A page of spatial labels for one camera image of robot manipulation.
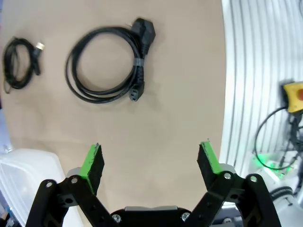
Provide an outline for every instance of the white plastic container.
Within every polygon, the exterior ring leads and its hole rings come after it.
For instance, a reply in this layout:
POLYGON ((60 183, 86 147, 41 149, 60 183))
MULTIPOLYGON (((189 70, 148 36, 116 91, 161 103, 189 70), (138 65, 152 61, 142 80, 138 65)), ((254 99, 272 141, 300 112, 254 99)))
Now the white plastic container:
MULTIPOLYGON (((0 190, 21 226, 25 226, 40 183, 65 178, 59 158, 50 152, 18 149, 0 155, 0 190)), ((64 227, 83 227, 76 207, 69 208, 64 227)))

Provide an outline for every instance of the red button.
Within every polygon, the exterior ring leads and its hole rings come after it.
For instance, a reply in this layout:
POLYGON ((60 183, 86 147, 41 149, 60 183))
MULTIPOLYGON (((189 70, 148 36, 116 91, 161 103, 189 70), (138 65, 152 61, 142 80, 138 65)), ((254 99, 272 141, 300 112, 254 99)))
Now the red button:
POLYGON ((297 95, 298 95, 298 99, 303 101, 303 89, 298 90, 297 95))

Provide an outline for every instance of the brown cardboard surface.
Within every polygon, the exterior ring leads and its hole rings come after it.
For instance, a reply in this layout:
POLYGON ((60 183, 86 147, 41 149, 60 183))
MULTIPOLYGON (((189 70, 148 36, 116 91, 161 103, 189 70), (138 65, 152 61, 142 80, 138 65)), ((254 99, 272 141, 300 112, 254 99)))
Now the brown cardboard surface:
MULTIPOLYGON (((220 0, 5 1, 2 46, 12 36, 45 44, 41 76, 23 90, 1 92, 15 148, 54 152, 67 172, 81 166, 90 145, 99 142, 106 165, 98 197, 109 211, 196 205, 206 191, 198 144, 209 139, 219 156, 222 136, 220 0), (79 100, 64 78, 71 48, 91 29, 126 26, 137 17, 151 20, 157 34, 146 59, 144 95, 136 103, 127 96, 106 105, 79 100)), ((81 79, 91 88, 109 88, 132 63, 124 40, 99 36, 83 53, 81 79)))

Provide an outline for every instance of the black wire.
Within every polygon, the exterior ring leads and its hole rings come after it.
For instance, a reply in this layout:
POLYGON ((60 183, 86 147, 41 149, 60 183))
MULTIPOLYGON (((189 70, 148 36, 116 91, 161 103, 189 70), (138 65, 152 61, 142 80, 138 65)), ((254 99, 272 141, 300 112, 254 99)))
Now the black wire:
MULTIPOLYGON (((273 115, 276 114, 277 112, 279 112, 279 111, 281 111, 281 110, 284 110, 284 109, 287 109, 287 106, 280 107, 280 108, 276 109, 275 111, 273 111, 272 113, 270 113, 270 114, 265 118, 265 120, 261 123, 261 125, 258 127, 256 136, 255 136, 253 152, 255 153, 255 156, 256 156, 257 160, 262 164, 262 166, 264 166, 264 167, 266 167, 266 168, 268 168, 268 169, 271 169, 271 170, 283 170, 283 169, 286 169, 286 168, 290 167, 293 163, 295 163, 295 161, 296 161, 297 158, 299 157, 299 152, 301 152, 301 149, 297 149, 297 154, 293 157, 293 159, 292 159, 292 161, 290 162, 290 164, 287 165, 287 166, 284 166, 284 167, 280 167, 280 168, 272 168, 272 167, 270 167, 270 166, 267 166, 267 165, 265 165, 265 164, 260 160, 260 158, 258 157, 258 152, 257 152, 257 139, 258 139, 258 135, 259 135, 259 133, 260 133, 260 131, 261 131, 263 125, 267 122, 267 120, 268 120, 271 116, 273 116, 273 115)), ((293 136, 294 131, 295 131, 295 130, 298 130, 298 128, 299 128, 299 127, 298 127, 299 123, 300 123, 300 121, 298 121, 297 117, 294 117, 293 122, 290 123, 290 124, 291 124, 291 136, 290 136, 290 141, 291 141, 291 142, 294 141, 294 140, 295 140, 295 141, 298 140, 298 138, 297 138, 297 133, 298 133, 298 131, 296 131, 296 133, 295 133, 296 139, 292 138, 292 136, 293 136)))
POLYGON ((81 38, 74 48, 71 50, 66 64, 65 64, 65 79, 70 90, 75 94, 78 98, 83 101, 95 104, 103 104, 109 103, 114 100, 119 99, 123 95, 125 95, 136 83, 136 81, 143 79, 144 71, 143 66, 133 66, 131 72, 128 74, 126 79, 119 84, 118 86, 104 91, 94 91, 85 87, 80 80, 78 79, 77 66, 79 63, 79 59, 83 50, 87 46, 87 44, 97 35, 100 34, 114 34, 123 39, 125 39, 128 44, 131 46, 134 58, 135 59, 144 59, 145 55, 143 54, 143 50, 141 50, 140 41, 137 39, 137 36, 129 29, 123 27, 102 27, 96 30, 89 32, 83 38, 81 38), (73 86, 71 85, 69 79, 69 64, 71 61, 71 75, 75 81, 76 87, 79 90, 77 92, 73 86))
POLYGON ((9 90, 6 89, 4 83, 4 91, 9 94, 11 88, 14 89, 22 89, 24 88, 31 80, 33 76, 33 72, 39 75, 38 69, 38 61, 37 58, 33 55, 34 53, 34 46, 26 39, 23 38, 13 38, 12 41, 6 46, 4 53, 3 53, 3 68, 4 68, 4 81, 9 84, 9 90), (25 46, 28 55, 30 64, 27 68, 25 76, 21 79, 17 79, 17 75, 14 73, 15 67, 15 60, 17 60, 17 70, 16 74, 18 73, 19 68, 19 57, 17 52, 17 46, 22 45, 25 46))

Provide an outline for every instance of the black cable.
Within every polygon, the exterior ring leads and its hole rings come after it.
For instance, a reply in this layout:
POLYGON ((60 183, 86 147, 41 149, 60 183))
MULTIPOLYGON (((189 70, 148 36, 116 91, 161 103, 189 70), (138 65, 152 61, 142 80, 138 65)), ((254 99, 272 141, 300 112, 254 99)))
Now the black cable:
POLYGON ((138 18, 131 30, 123 27, 102 27, 89 32, 81 38, 71 50, 65 64, 65 79, 70 90, 83 101, 104 104, 115 101, 129 92, 132 101, 137 101, 144 91, 143 63, 149 47, 156 34, 150 21, 138 18), (134 66, 126 79, 118 86, 104 91, 95 91, 85 87, 78 79, 77 66, 81 54, 88 43, 97 35, 114 34, 125 39, 134 53, 134 66), (71 61, 71 75, 75 81, 77 92, 69 79, 69 64, 71 61))
MULTIPOLYGON (((44 45, 42 43, 38 43, 36 47, 34 47, 28 40, 23 38, 14 37, 12 41, 6 46, 3 53, 3 69, 4 69, 4 80, 6 83, 10 85, 10 88, 14 89, 22 89, 24 88, 31 80, 33 76, 33 72, 36 75, 40 75, 40 67, 38 63, 38 57, 40 52, 44 49, 44 45), (19 66, 19 57, 17 52, 18 46, 25 46, 28 55, 29 55, 29 66, 25 73, 25 76, 22 79, 17 79, 17 75, 14 73, 15 68, 15 60, 17 60, 17 72, 19 66)), ((4 83, 4 91, 8 94, 9 90, 6 89, 4 83)))
MULTIPOLYGON (((255 136, 255 140, 254 140, 254 149, 253 149, 253 152, 255 153, 255 156, 257 158, 257 160, 262 164, 262 166, 268 168, 268 169, 271 169, 271 170, 283 170, 283 169, 286 169, 288 167, 290 167, 293 163, 295 163, 295 161, 297 160, 297 158, 299 157, 299 153, 302 151, 301 149, 297 149, 297 154, 293 157, 292 161, 289 163, 289 165, 287 166, 284 166, 284 167, 280 167, 280 168, 272 168, 270 166, 267 166, 265 165, 261 160, 260 158, 258 157, 258 152, 257 152, 257 139, 258 139, 258 135, 263 127, 263 125, 267 122, 267 120, 273 116, 274 114, 276 114, 277 112, 281 111, 281 110, 284 110, 284 109, 287 109, 286 106, 283 106, 283 107, 280 107, 278 109, 276 109, 275 111, 273 111, 272 113, 270 113, 266 118, 265 120, 261 123, 261 125, 258 127, 257 129, 257 133, 256 133, 256 136, 255 136)), ((300 121, 297 120, 297 118, 295 117, 296 120, 294 120, 293 122, 291 122, 291 137, 293 136, 293 133, 295 130, 298 130, 298 126, 297 124, 300 123, 300 121)))

